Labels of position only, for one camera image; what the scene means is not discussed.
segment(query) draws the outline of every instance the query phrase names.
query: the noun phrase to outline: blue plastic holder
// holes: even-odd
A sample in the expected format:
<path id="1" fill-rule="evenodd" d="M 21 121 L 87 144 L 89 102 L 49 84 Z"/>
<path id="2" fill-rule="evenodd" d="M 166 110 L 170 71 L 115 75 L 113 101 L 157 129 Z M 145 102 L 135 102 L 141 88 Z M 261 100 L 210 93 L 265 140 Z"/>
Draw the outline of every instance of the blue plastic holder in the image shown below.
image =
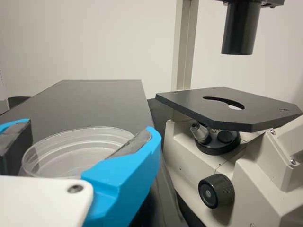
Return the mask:
<path id="1" fill-rule="evenodd" d="M 161 136 L 147 127 L 151 139 L 136 153 L 105 159 L 82 172 L 94 198 L 85 227 L 128 226 L 146 198 L 160 166 Z"/>
<path id="2" fill-rule="evenodd" d="M 23 118 L 23 119 L 19 119 L 13 122 L 8 122 L 5 124 L 0 125 L 0 134 L 2 134 L 9 126 L 12 126 L 14 124 L 19 124 L 19 123 L 25 123 L 28 122 L 29 118 Z"/>

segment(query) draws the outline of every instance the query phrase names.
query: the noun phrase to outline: clear plastic dish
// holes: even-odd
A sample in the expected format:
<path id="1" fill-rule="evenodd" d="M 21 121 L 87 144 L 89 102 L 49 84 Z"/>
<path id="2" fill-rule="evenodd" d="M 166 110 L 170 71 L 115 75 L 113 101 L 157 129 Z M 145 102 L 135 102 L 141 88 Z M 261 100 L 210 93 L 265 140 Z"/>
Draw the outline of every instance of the clear plastic dish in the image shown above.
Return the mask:
<path id="1" fill-rule="evenodd" d="M 128 131 L 94 127 L 65 131 L 31 146 L 22 158 L 27 176 L 79 178 L 133 137 Z"/>

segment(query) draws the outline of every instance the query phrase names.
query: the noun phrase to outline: white plastic part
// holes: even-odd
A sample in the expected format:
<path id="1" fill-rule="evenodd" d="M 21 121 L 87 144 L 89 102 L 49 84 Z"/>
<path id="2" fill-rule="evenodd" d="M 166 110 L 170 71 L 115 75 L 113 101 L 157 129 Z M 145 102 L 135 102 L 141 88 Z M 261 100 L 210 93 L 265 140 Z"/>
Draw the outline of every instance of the white plastic part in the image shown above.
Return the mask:
<path id="1" fill-rule="evenodd" d="M 31 146 L 22 158 L 26 176 L 79 178 L 133 137 L 128 131 L 94 127 L 65 131 Z"/>
<path id="2" fill-rule="evenodd" d="M 69 193 L 73 185 L 83 189 Z M 93 188 L 76 179 L 0 176 L 0 226 L 80 227 L 90 208 Z"/>

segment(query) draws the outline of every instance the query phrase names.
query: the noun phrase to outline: black knob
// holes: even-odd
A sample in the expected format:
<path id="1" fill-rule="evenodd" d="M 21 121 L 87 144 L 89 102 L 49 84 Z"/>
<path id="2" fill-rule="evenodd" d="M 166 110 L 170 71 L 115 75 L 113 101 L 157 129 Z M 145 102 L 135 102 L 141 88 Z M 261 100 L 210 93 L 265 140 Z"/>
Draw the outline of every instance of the black knob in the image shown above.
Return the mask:
<path id="1" fill-rule="evenodd" d="M 198 189 L 204 204 L 212 209 L 231 204 L 235 198 L 233 185 L 223 174 L 214 174 L 201 180 Z"/>

